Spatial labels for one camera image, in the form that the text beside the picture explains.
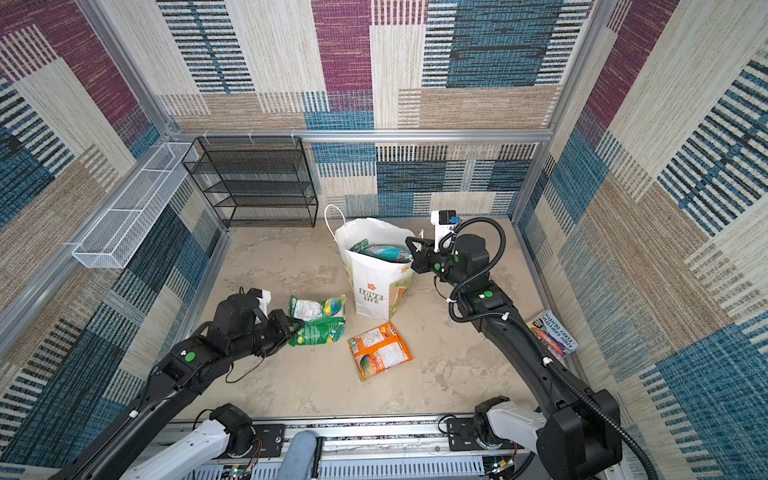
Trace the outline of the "green snack bag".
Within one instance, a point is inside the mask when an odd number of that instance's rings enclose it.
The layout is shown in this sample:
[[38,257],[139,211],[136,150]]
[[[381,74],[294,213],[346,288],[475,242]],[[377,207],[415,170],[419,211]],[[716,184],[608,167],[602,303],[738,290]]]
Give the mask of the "green snack bag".
[[291,346],[315,346],[335,343],[345,332],[346,296],[328,298],[319,302],[299,299],[292,295],[290,316],[302,320],[304,326],[290,340]]

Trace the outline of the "white paper bag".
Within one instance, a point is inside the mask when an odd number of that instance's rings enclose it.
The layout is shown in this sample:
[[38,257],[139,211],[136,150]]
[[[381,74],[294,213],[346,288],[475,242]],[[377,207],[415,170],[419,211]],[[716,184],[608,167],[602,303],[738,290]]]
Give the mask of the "white paper bag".
[[405,239],[413,232],[375,218],[344,218],[337,227],[329,227],[352,287],[356,312],[369,318],[389,321],[404,300],[414,271],[410,263],[377,260],[350,248],[362,239],[369,245],[406,248]]

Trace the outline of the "orange snack bag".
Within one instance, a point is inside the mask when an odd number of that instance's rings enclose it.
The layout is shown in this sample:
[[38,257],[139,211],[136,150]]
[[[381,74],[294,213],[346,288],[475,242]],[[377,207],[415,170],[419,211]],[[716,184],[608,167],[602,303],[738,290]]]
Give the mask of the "orange snack bag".
[[404,338],[391,321],[347,340],[361,381],[413,359]]

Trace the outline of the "teal pink Fox's candy bag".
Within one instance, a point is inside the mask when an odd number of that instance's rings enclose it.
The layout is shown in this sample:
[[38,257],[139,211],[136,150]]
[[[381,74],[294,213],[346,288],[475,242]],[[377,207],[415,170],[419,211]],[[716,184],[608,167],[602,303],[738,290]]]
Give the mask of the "teal pink Fox's candy bag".
[[369,245],[362,248],[359,253],[377,260],[407,264],[413,261],[412,253],[404,247],[390,245]]

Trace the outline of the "green-yellow snack bag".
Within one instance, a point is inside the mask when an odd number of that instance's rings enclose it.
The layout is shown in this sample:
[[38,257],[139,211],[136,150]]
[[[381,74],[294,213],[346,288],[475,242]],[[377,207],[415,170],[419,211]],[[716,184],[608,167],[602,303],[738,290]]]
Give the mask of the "green-yellow snack bag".
[[354,244],[351,248],[351,252],[360,253],[363,250],[365,250],[369,246],[369,240],[368,239],[362,239],[356,244]]

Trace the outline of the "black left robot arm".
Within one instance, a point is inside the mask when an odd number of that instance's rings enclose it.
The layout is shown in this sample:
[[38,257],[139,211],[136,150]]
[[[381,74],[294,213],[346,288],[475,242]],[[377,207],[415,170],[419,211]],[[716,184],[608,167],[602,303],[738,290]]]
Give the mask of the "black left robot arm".
[[219,377],[247,356],[276,354],[305,326],[277,309],[264,292],[240,291],[219,303],[213,319],[174,345],[132,401],[55,479],[109,479],[125,473],[152,440]]

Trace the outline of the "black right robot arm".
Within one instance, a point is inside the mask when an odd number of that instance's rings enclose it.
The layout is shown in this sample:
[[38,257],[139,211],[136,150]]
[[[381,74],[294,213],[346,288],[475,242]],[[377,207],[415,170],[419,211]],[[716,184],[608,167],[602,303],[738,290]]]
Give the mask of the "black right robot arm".
[[539,458],[553,479],[588,479],[621,462],[631,442],[620,421],[618,402],[573,375],[522,319],[512,299],[492,280],[506,244],[495,254],[483,238],[451,232],[440,239],[410,236],[405,241],[417,273],[432,273],[452,287],[447,297],[452,321],[472,325],[518,372],[538,403],[520,411],[505,396],[475,408],[473,426],[480,446],[514,443]]

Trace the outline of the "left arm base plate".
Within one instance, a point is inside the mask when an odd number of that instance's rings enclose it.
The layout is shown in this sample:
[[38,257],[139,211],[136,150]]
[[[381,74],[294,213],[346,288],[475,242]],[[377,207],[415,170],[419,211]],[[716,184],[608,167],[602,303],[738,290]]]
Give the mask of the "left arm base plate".
[[278,423],[239,427],[225,441],[222,453],[214,460],[255,460],[278,458],[281,455],[286,425]]

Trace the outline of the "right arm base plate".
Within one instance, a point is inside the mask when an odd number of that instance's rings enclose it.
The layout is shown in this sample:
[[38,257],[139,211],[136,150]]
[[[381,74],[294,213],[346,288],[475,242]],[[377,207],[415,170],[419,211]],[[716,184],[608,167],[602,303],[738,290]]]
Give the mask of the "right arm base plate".
[[439,421],[439,430],[447,436],[451,452],[513,451],[522,446],[496,437],[490,427],[473,417],[446,416]]

